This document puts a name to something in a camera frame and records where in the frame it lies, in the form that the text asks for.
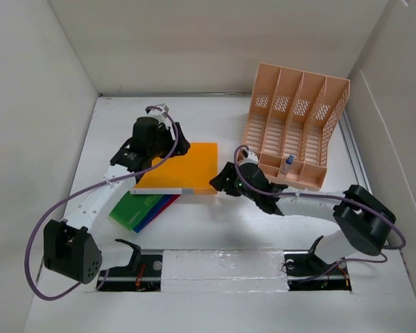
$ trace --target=white table surface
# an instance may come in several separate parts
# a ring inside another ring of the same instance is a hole
[[[101,178],[148,105],[166,103],[190,142],[217,142],[219,170],[232,160],[246,124],[249,96],[99,98],[72,192]],[[356,183],[342,134],[329,144],[323,191]],[[82,198],[71,201],[67,212]],[[140,234],[104,221],[99,245],[123,238],[143,249],[307,249],[337,226],[302,216],[271,216],[246,198],[181,196]],[[382,265],[349,264],[353,291],[101,293],[95,283],[55,302],[34,298],[25,332],[416,332],[416,299],[398,251]],[[286,276],[278,277],[286,285]],[[53,295],[72,281],[42,270],[39,288]]]

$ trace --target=screw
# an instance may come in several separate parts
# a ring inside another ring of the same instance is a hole
[[[286,266],[286,268],[287,268],[287,269],[289,269],[289,270],[294,269],[294,260],[292,260],[292,259],[288,259],[288,260],[285,262],[285,266]]]
[[[162,269],[162,262],[158,260],[156,262],[153,262],[153,269],[155,271],[160,271]]]

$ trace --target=orange wire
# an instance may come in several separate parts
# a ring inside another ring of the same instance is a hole
[[[339,271],[341,271],[342,273],[343,273],[343,275],[344,275],[344,278],[345,278],[345,284],[347,285],[347,287],[348,287],[348,279],[347,279],[347,272],[345,272],[345,270],[344,269],[342,269],[341,267],[339,267],[339,266],[337,266],[336,267]]]
[[[141,266],[140,266],[140,273],[138,274],[138,276],[136,277],[136,281],[135,281],[135,284],[136,284],[136,291],[137,290],[139,290],[139,287],[140,287],[140,284],[141,284],[141,279],[142,279],[142,277],[144,276],[144,273],[145,273],[145,264],[142,264]]]

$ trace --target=black clamp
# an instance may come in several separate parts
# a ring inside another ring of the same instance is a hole
[[[242,164],[239,166],[239,171],[248,184],[264,192],[278,193],[288,187],[287,185],[268,182],[263,171],[254,163]],[[209,184],[216,191],[224,191],[229,196],[246,196],[253,200],[256,206],[267,214],[283,215],[276,206],[279,198],[277,196],[264,196],[248,189],[241,183],[237,176],[236,168],[231,162],[227,162],[222,171],[209,181]]]
[[[302,277],[302,276],[316,276],[325,272],[331,267],[329,264],[325,264],[321,259],[315,255],[316,247],[323,236],[318,237],[308,252],[306,251],[287,251],[284,253],[285,262],[282,265],[282,271],[289,276]],[[330,271],[331,275],[340,274],[339,270],[335,268]]]
[[[129,241],[126,241],[124,239],[115,239],[115,241],[128,245],[129,247],[132,248],[132,255],[131,255],[131,259],[130,262],[128,263],[128,265],[121,267],[121,269],[123,269],[124,271],[127,272],[131,272],[131,273],[136,273],[139,270],[140,267],[140,262],[141,262],[141,249],[140,246],[138,246],[137,244],[134,243],[130,243]]]
[[[177,146],[171,155],[183,156],[191,145],[185,139],[179,123],[175,123],[178,132]],[[156,118],[139,117],[132,127],[132,137],[123,144],[110,160],[111,165],[121,165],[129,172],[138,172],[151,167],[156,157],[164,158],[174,145],[171,129]]]

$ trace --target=white enclosure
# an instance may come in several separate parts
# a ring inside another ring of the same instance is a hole
[[[26,241],[71,190],[98,94],[249,93],[259,62],[352,81],[349,123],[416,296],[416,0],[0,0],[0,332],[24,331]],[[40,237],[34,274],[41,256]]]

